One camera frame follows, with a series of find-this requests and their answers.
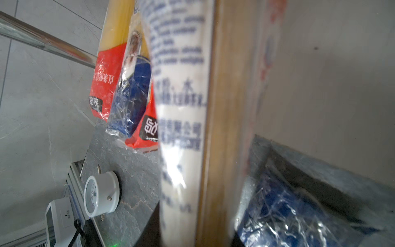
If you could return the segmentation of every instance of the yellow pasta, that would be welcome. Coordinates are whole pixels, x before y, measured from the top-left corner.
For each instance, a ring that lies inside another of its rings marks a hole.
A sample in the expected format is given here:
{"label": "yellow pasta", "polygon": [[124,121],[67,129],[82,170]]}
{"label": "yellow pasta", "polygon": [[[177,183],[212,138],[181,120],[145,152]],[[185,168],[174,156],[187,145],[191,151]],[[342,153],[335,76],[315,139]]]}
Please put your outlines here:
{"label": "yellow pasta", "polygon": [[109,1],[99,51],[105,51],[127,42],[133,11],[134,0]]}

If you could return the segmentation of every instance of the gray wall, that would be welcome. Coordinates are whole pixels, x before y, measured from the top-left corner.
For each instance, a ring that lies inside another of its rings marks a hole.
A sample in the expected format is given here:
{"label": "gray wall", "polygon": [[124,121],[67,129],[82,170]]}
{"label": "gray wall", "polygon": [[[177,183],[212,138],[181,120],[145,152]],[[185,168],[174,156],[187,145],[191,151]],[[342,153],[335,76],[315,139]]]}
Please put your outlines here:
{"label": "gray wall", "polygon": [[395,187],[395,1],[288,1],[256,133]]}
{"label": "gray wall", "polygon": [[[96,54],[107,4],[0,0],[0,10]],[[70,163],[84,159],[96,122],[92,77],[91,68],[0,37],[0,245],[43,228]]]}

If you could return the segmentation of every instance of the metal rod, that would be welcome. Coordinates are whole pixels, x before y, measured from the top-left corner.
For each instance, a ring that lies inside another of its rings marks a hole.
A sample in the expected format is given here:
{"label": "metal rod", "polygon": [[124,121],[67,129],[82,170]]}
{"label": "metal rod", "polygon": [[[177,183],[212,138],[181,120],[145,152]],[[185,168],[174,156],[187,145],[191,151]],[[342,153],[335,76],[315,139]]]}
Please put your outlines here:
{"label": "metal rod", "polygon": [[0,35],[94,68],[96,56],[0,11]]}

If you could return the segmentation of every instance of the plastic bag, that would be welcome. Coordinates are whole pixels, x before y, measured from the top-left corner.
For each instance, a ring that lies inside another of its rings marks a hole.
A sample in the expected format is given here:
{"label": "plastic bag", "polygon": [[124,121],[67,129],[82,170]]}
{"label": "plastic bag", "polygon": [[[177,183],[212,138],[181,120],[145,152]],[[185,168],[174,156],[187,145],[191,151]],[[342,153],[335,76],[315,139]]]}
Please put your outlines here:
{"label": "plastic bag", "polygon": [[357,247],[377,231],[326,212],[306,190],[289,185],[269,161],[237,233],[246,247]]}
{"label": "plastic bag", "polygon": [[155,111],[155,98],[153,88],[150,92],[150,100],[143,118],[140,120],[132,137],[125,140],[125,145],[140,152],[146,153],[158,149],[158,122]]}
{"label": "plastic bag", "polygon": [[286,1],[139,4],[155,80],[163,244],[227,246]]}
{"label": "plastic bag", "polygon": [[89,93],[92,114],[107,121],[128,38],[134,1],[110,0]]}
{"label": "plastic bag", "polygon": [[136,130],[148,101],[151,82],[148,57],[140,13],[135,8],[130,20],[128,44],[108,118],[107,132],[116,130],[130,138]]}

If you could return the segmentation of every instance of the red label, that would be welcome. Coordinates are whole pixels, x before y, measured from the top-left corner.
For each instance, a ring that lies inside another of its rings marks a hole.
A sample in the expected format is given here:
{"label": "red label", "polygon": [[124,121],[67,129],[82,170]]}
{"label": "red label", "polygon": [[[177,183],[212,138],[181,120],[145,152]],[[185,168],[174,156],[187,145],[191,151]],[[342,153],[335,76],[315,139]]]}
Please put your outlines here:
{"label": "red label", "polygon": [[126,43],[98,54],[89,93],[89,104],[93,115],[106,121],[110,114],[125,49]]}
{"label": "red label", "polygon": [[144,116],[132,137],[125,140],[125,144],[135,149],[141,149],[143,153],[158,149],[158,124],[156,122],[153,84],[151,84],[150,98]]}

